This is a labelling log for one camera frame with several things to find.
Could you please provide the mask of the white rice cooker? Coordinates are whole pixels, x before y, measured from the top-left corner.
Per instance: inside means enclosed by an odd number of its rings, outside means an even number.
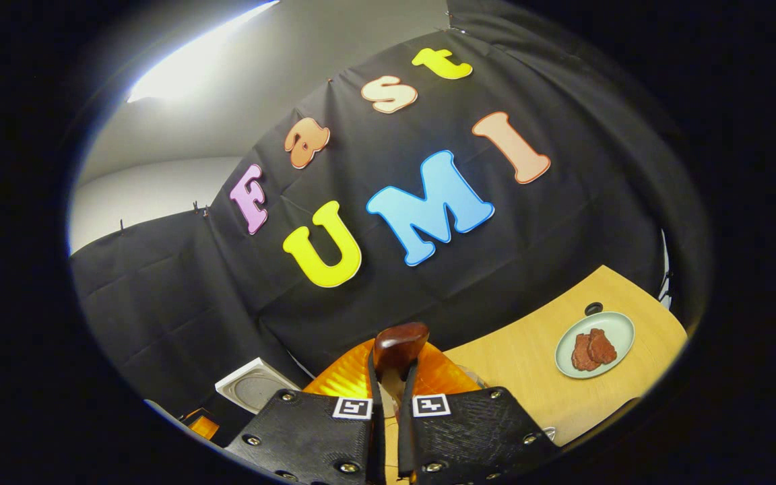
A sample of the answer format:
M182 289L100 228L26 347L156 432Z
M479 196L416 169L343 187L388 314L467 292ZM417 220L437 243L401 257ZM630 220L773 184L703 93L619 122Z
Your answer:
M298 392L300 387L287 379L261 357L240 366L216 381L215 390L252 414L258 414L269 399L281 390Z

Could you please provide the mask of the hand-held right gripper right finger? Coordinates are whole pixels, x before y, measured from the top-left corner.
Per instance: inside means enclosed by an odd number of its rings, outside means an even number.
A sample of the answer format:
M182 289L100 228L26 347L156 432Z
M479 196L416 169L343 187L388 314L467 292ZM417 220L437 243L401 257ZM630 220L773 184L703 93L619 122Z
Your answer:
M481 387L425 344L398 415L398 475L412 485L511 485L560 448L504 387Z

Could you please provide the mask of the dark wooden spoon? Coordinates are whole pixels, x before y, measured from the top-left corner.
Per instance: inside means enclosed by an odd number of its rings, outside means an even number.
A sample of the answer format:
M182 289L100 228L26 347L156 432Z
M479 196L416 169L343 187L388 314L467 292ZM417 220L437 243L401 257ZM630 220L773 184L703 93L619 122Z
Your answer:
M372 350L375 374L380 387L391 396L395 414L406 392L410 369L428 339L429 328L419 321L401 323L376 335Z

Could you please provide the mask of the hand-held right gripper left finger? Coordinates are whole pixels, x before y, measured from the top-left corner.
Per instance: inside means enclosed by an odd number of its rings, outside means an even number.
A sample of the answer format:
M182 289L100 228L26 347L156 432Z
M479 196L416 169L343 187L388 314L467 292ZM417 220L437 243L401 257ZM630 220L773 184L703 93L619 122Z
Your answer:
M228 454L287 485L385 485L373 346L373 339L354 346L303 390L277 390Z

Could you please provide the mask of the black backdrop cloth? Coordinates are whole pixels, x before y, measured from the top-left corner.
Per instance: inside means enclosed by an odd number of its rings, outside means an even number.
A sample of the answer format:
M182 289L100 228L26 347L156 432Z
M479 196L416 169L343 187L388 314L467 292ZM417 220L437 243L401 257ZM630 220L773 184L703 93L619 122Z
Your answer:
M259 357L308 383L395 323L452 349L600 266L659 288L664 251L709 278L680 132L643 86L511 0L447 0L449 32L305 96L205 216L69 258L112 365L173 414Z

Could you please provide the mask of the pale green plate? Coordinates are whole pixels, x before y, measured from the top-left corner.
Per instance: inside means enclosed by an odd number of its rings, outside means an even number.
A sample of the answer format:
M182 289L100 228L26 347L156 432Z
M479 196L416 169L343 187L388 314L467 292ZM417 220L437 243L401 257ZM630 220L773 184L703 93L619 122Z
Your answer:
M600 363L594 369L582 370L574 366L574 350L577 349L577 337L585 335L588 343L592 339L592 331L598 329L600 334L612 344L615 357L611 362ZM561 374L573 379L591 379L616 368L628 353L635 340L634 323L624 314L617 311L603 311L586 316L573 323L563 333L560 341L554 347L554 364Z

